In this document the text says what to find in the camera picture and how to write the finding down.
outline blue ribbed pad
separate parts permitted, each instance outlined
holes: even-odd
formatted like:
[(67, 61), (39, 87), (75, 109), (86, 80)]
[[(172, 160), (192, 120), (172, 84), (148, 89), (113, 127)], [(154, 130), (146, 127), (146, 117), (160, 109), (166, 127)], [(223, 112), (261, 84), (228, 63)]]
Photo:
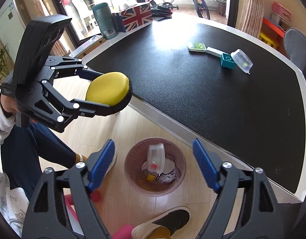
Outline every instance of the blue ribbed pad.
[(202, 174), (208, 187), (213, 189), (214, 192), (218, 192), (220, 189), (220, 185), (218, 183), (217, 171), (211, 163), (207, 152), (203, 148), (202, 144), (198, 141), (198, 139), (195, 139), (193, 141), (193, 154), (200, 167), (200, 170), (202, 171)]
[(112, 140), (109, 141), (106, 147), (102, 150), (102, 154), (100, 155), (98, 161), (90, 172), (88, 185), (88, 189), (90, 192), (99, 188), (102, 183), (104, 175), (106, 174), (106, 170), (108, 170), (109, 165), (112, 162), (114, 156), (114, 142)]

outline person's hand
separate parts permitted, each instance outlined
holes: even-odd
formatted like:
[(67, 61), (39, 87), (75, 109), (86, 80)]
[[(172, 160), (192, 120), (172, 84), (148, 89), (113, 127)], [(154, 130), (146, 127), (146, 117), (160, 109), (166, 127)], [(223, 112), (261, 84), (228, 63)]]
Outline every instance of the person's hand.
[(10, 112), (12, 114), (16, 114), (16, 112), (20, 112), (17, 108), (17, 103), (15, 98), (8, 97), (4, 94), (1, 94), (1, 106), (4, 108), (6, 112)]

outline mustard sock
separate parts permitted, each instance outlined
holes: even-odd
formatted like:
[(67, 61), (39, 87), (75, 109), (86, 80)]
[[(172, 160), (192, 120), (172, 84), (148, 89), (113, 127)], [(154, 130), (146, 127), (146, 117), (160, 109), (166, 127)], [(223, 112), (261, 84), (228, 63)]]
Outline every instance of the mustard sock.
[(86, 156), (76, 153), (76, 162), (74, 164), (77, 164), (78, 162), (85, 162), (86, 160), (87, 160)]
[(166, 227), (158, 227), (148, 236), (147, 239), (171, 239), (171, 232)]

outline green device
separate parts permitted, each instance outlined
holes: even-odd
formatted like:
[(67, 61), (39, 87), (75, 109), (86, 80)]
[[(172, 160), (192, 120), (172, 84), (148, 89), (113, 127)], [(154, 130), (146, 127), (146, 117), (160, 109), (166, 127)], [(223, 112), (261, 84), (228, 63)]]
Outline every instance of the green device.
[(193, 43), (189, 42), (187, 44), (187, 48), (189, 51), (194, 51), (194, 52), (206, 52), (206, 46), (203, 43)]

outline bicycle wheel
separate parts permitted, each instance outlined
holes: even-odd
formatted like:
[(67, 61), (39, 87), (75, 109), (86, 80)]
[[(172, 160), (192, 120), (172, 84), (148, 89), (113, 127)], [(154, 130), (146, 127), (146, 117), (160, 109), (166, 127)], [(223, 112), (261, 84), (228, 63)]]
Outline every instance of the bicycle wheel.
[(198, 17), (208, 20), (211, 19), (205, 0), (194, 0), (194, 6)]
[(150, 4), (153, 6), (153, 7), (156, 7), (156, 2), (154, 2), (154, 0), (152, 0), (151, 2), (150, 2)]

